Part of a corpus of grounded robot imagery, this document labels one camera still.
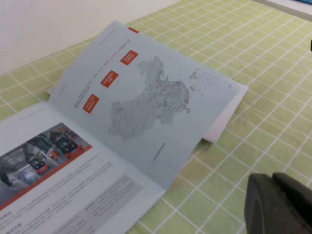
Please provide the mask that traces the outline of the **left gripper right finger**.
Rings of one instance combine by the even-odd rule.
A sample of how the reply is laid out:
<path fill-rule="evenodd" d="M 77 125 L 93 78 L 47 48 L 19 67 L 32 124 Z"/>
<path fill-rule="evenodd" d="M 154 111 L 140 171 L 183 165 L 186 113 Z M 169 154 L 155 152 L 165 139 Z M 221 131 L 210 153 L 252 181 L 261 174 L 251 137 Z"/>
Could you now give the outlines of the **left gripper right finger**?
<path fill-rule="evenodd" d="M 303 217 L 303 219 L 312 225 L 312 191 L 299 181 L 285 173 L 273 173 L 273 180 L 279 188 L 285 193 L 287 199 Z"/>

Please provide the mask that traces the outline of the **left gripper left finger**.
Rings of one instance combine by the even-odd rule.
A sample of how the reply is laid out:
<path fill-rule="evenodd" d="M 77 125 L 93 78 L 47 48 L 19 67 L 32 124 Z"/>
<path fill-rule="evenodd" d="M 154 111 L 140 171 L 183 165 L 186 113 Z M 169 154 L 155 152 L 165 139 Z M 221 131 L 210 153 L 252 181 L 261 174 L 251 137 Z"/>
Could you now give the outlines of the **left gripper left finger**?
<path fill-rule="evenodd" d="M 247 233 L 310 234 L 312 226 L 293 207 L 272 176 L 253 173 L 248 177 L 244 205 Z"/>

